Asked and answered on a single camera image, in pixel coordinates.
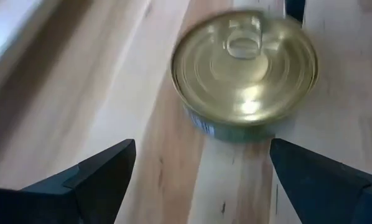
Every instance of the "metal can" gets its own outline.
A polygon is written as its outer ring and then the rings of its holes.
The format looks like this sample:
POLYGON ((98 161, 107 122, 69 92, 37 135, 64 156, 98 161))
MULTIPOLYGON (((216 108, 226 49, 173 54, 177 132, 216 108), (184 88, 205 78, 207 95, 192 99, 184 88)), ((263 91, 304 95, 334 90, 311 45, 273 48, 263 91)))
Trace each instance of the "metal can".
POLYGON ((317 56, 291 17, 224 12, 187 32, 175 48, 172 80, 192 121, 225 141, 259 140, 317 81, 317 56))

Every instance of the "pull tab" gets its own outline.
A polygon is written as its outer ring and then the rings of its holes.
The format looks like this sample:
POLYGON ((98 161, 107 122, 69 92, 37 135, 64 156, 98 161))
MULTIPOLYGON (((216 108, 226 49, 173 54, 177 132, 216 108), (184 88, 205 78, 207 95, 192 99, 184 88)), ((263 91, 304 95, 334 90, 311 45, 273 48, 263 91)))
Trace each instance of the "pull tab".
POLYGON ((226 40, 228 53, 237 59, 253 59, 261 54, 262 25, 259 17, 251 18, 251 28, 236 29, 226 40))
POLYGON ((284 4, 286 14, 302 24, 304 22, 306 0, 284 0, 284 4))

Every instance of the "can label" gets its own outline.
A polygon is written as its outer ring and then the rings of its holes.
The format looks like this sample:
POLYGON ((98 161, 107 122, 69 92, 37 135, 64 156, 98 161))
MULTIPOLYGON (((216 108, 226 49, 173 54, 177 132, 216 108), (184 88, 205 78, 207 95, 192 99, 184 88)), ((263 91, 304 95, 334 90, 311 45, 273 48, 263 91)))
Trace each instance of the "can label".
POLYGON ((194 115, 186 107, 184 107, 184 109, 186 113, 190 116, 193 124, 196 127, 200 128, 204 133, 207 133, 211 136, 215 136, 215 128, 212 125, 209 125, 208 123, 202 121, 198 116, 194 115))

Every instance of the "light wood plank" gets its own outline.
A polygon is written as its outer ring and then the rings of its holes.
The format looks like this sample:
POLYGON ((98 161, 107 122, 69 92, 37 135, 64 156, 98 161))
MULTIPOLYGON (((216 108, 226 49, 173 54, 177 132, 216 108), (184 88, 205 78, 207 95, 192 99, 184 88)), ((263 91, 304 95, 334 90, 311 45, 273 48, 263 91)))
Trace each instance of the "light wood plank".
POLYGON ((78 154, 83 159, 122 139, 136 140, 137 160, 118 223, 187 220, 203 138, 185 117, 167 69, 188 4, 149 3, 78 154))
MULTIPOLYGON (((278 136, 372 174, 372 0, 309 0, 304 29, 321 77, 294 127, 278 136)), ((276 186, 271 223, 300 223, 278 180, 276 186)))
POLYGON ((0 0, 0 87, 61 0, 0 0))
POLYGON ((188 223, 233 223, 245 145, 205 141, 188 223))
POLYGON ((0 91, 0 187, 18 189, 75 164, 143 4, 59 6, 0 91))

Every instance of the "wood grain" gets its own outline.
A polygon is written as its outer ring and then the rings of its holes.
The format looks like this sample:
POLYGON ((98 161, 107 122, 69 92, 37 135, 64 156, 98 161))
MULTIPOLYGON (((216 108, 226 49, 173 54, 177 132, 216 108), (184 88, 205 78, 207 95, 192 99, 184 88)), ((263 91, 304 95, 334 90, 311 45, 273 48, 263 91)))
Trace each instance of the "wood grain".
POLYGON ((133 4, 140 1, 59 6, 0 91, 0 187, 18 189, 74 165, 135 29, 118 10, 133 4))
MULTIPOLYGON (((307 1, 304 29, 321 77, 294 127, 278 136, 372 174, 372 1, 307 1)), ((277 186, 271 223, 300 223, 277 186)))
MULTIPOLYGON (((0 187, 134 138, 117 223, 300 223, 272 173, 269 140, 204 136, 170 80, 179 35, 232 7, 277 14, 282 1, 64 1, 0 91, 0 187)), ((372 173, 372 0, 310 0, 304 29, 322 77, 277 137, 372 173)))
POLYGON ((0 87, 61 0, 0 0, 0 87))

